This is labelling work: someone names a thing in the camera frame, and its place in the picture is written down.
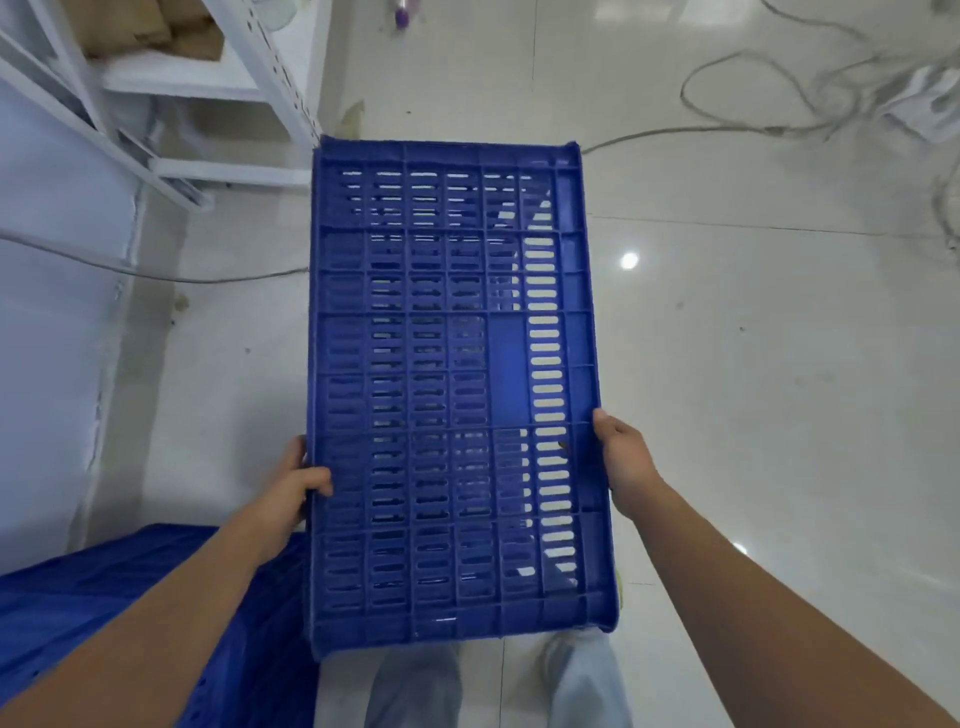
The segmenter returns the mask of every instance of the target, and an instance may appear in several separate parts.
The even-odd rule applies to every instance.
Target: stacked blue crate
[[[0,577],[0,705],[120,614],[216,529],[158,524]],[[313,725],[319,668],[302,636],[305,540],[257,571],[179,726]]]
[[[325,137],[310,311],[314,655],[613,629],[577,145]]]

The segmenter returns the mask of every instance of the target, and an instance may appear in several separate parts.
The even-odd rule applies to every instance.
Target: wire
[[[160,273],[154,273],[150,270],[145,270],[143,268],[132,268],[123,265],[116,265],[113,263],[105,262],[103,260],[96,260],[90,255],[80,255],[78,253],[73,253],[69,250],[59,247],[55,243],[48,242],[41,238],[25,235],[20,232],[13,232],[0,228],[0,239],[7,240],[11,243],[16,243],[17,245],[22,245],[25,248],[31,248],[35,251],[43,251],[45,253],[50,253],[53,255],[58,255],[59,257],[66,258],[67,260],[73,260],[77,263],[82,263],[83,265],[89,265],[93,268],[99,268],[104,271],[110,271],[112,273],[119,273],[122,276],[133,276],[134,278],[148,279],[148,280],[162,280],[168,283],[193,283],[196,285],[209,285],[214,283],[239,283],[246,280],[265,280],[265,279],[276,279],[284,278],[286,276],[296,276],[301,273],[308,273],[310,268],[304,266],[302,268],[290,268],[285,271],[274,271],[273,273],[263,273],[256,276],[236,276],[232,278],[217,278],[217,279],[192,279],[192,278],[181,278],[177,276],[165,276]]]
[[[805,136],[820,134],[822,133],[825,138],[829,138],[832,134],[836,133],[843,127],[847,126],[850,122],[853,121],[862,111],[864,107],[863,103],[863,92],[866,88],[866,85],[859,84],[858,82],[853,81],[848,78],[846,74],[849,71],[854,70],[855,68],[861,68],[866,65],[885,65],[889,63],[909,63],[916,62],[916,59],[911,59],[907,56],[897,56],[889,53],[880,53],[874,48],[874,42],[871,40],[867,34],[863,31],[855,28],[853,25],[847,25],[846,23],[838,23],[832,20],[819,20],[817,18],[808,18],[801,17],[799,15],[794,15],[789,12],[785,12],[774,6],[769,0],[758,0],[760,5],[762,5],[767,11],[771,12],[773,15],[782,17],[786,20],[790,20],[801,25],[806,25],[813,28],[829,28],[835,31],[838,31],[845,36],[855,40],[857,43],[862,43],[871,50],[871,55],[861,61],[856,61],[848,65],[842,66],[840,68],[833,69],[826,73],[820,74],[820,76],[815,79],[814,86],[812,87],[811,94],[808,92],[800,80],[784,66],[780,65],[779,62],[775,61],[770,56],[767,56],[764,53],[751,50],[741,50],[734,53],[730,53],[723,58],[716,59],[715,61],[708,61],[703,63],[687,74],[684,82],[680,86],[680,101],[681,103],[690,111],[701,116],[702,118],[707,119],[708,121],[714,122],[710,125],[690,125],[690,126],[679,126],[679,127],[663,127],[660,129],[648,129],[643,132],[629,133],[624,134],[623,136],[618,136],[615,139],[608,139],[607,141],[602,141],[598,144],[594,144],[590,147],[587,147],[581,152],[582,156],[592,154],[598,150],[606,149],[611,147],[614,144],[622,144],[627,141],[634,141],[636,139],[648,138],[651,136],[662,136],[667,134],[680,134],[680,133],[710,133],[710,132],[723,132],[723,133],[755,133],[761,136],[769,136],[774,138],[802,138]],[[768,125],[768,126],[759,126],[751,124],[748,121],[742,119],[731,119],[719,114],[708,111],[703,107],[692,102],[687,93],[687,87],[690,82],[703,71],[706,71],[708,68],[713,68],[730,61],[735,61],[742,59],[745,61],[752,61],[760,63],[771,68],[774,72],[783,77],[797,92],[798,97],[804,103],[804,106],[807,110],[816,118],[818,121],[812,124],[806,124],[801,126],[788,125],[788,124],[778,124],[778,125]],[[848,98],[848,103],[846,110],[840,114],[831,114],[825,109],[823,109],[817,102],[814,101],[813,95],[823,95],[825,89],[829,87],[838,87],[842,89]],[[954,179],[957,176],[958,171],[960,171],[960,157],[957,157],[957,160],[954,162],[950,173],[943,180],[937,180],[934,183],[934,191],[932,197],[932,207],[933,214],[943,230],[944,236],[947,239],[948,247],[954,251],[960,247],[960,232],[958,232],[952,225],[947,214],[947,192],[949,187],[952,185]],[[275,278],[284,278],[287,276],[296,276],[303,273],[309,272],[308,266],[303,266],[300,268],[291,268],[285,271],[274,271],[272,273],[264,273],[255,276],[237,276],[232,278],[216,278],[216,279],[192,279],[192,278],[179,278],[173,276],[165,276],[160,273],[151,272],[143,268],[133,268],[122,265],[115,265],[113,263],[98,261],[91,258],[89,255],[81,255],[79,253],[71,252],[66,250],[54,243],[49,241],[41,240],[40,238],[32,237],[29,235],[24,235],[17,232],[5,231],[0,229],[0,239],[7,240],[12,243],[17,243],[19,245],[26,246],[27,248],[32,248],[34,250],[43,251],[45,253],[51,253],[53,255],[59,255],[60,257],[66,258],[68,260],[73,260],[84,265],[89,265],[94,268],[100,268],[102,270],[111,271],[112,273],[118,273],[123,276],[133,276],[135,278],[143,278],[150,280],[162,280],[165,282],[171,283],[191,283],[198,285],[205,284],[216,284],[216,283],[237,283],[248,280],[265,280],[265,279],[275,279]]]

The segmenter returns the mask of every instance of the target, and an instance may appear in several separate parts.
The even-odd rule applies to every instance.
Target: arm
[[[636,525],[737,728],[956,728],[950,715],[791,592],[667,485],[643,436],[603,410],[613,503]]]
[[[299,470],[287,446],[269,488],[193,556],[0,711],[0,728],[167,728],[180,717],[257,567],[277,556],[307,489],[332,494],[326,468]]]

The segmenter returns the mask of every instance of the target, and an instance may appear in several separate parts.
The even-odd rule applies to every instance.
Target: person's left hand
[[[290,534],[300,522],[300,507],[308,490],[333,495],[330,470],[302,468],[306,443],[303,436],[287,443],[266,490],[230,519],[249,529],[260,545],[259,563],[275,558],[287,545]]]

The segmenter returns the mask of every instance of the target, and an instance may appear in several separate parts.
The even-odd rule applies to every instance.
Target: light blue pants
[[[549,652],[549,728],[631,728],[623,678],[607,635],[567,633]],[[452,643],[394,647],[376,673],[364,728],[456,728],[463,700]]]

